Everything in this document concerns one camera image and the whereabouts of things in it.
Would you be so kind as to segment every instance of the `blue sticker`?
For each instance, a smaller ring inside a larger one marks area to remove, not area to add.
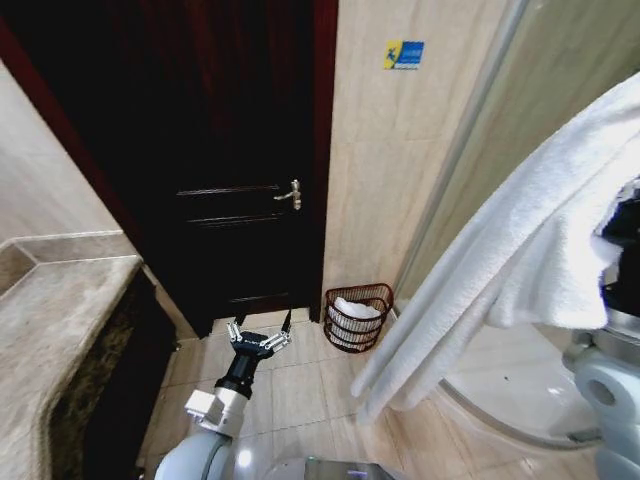
[[[424,42],[387,42],[384,68],[389,70],[415,70],[420,65]]]

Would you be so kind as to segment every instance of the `glass shower enclosure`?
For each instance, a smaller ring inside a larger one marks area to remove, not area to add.
[[[400,312],[480,205],[554,131],[640,67],[636,0],[514,1],[426,206],[397,286]],[[575,447],[597,436],[561,362],[570,331],[483,327],[445,388],[521,439]]]

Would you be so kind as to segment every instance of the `tiled wall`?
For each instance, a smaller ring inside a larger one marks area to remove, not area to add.
[[[0,62],[0,243],[118,224]]]
[[[342,0],[324,286],[393,284],[509,0]],[[425,42],[417,71],[387,40]]]

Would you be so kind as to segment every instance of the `door panel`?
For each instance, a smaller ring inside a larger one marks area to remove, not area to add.
[[[318,10],[312,0],[4,7],[139,224],[136,247],[200,335],[214,318],[320,298],[326,172],[314,162],[329,144],[314,144]],[[335,5],[322,29],[331,15]],[[273,199],[293,179],[299,211]]]

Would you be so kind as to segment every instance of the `wastebasket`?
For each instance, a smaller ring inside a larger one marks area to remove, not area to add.
[[[336,306],[338,297],[348,302],[371,306],[378,310],[380,315],[366,319],[348,315]],[[391,308],[393,291],[385,283],[327,290],[324,334],[340,350],[349,353],[366,352],[376,344]]]

